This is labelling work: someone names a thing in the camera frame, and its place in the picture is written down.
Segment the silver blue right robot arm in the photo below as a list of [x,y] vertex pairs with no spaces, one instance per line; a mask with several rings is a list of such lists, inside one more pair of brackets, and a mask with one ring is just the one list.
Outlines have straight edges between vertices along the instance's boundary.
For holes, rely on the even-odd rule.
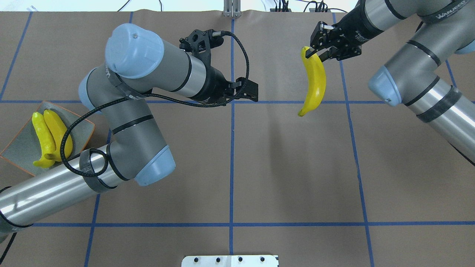
[[338,61],[361,54],[363,44],[416,14],[420,26],[370,79],[386,104],[404,104],[474,164],[474,104],[435,70],[452,54],[474,51],[473,0],[360,0],[340,21],[319,22],[306,58]]

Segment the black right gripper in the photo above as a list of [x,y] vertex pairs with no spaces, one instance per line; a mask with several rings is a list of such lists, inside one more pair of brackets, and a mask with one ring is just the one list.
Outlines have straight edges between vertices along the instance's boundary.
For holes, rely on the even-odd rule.
[[[328,50],[318,56],[322,63],[330,59],[340,61],[359,56],[362,54],[362,45],[382,32],[370,22],[364,7],[355,7],[334,25],[322,21],[317,23],[305,58],[310,59],[323,49]],[[340,42],[335,47],[336,35]]]

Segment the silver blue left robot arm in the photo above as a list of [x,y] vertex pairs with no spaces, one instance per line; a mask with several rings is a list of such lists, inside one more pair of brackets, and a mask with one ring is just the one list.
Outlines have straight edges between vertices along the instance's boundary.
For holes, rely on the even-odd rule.
[[194,30],[179,47],[138,25],[118,26],[105,48],[105,62],[81,81],[78,93],[89,112],[101,111],[115,140],[90,148],[62,165],[1,191],[1,241],[38,220],[131,179],[147,186],[171,174],[175,161],[145,98],[162,98],[197,108],[258,101],[258,84],[246,76],[227,81],[211,65],[211,50],[228,31]]

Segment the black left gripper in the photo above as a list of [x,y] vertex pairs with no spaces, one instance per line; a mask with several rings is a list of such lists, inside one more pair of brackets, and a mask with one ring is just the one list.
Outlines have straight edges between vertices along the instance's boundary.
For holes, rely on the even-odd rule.
[[258,84],[240,77],[234,82],[227,81],[221,71],[212,66],[206,68],[206,78],[199,91],[199,103],[230,103],[235,100],[258,102]]

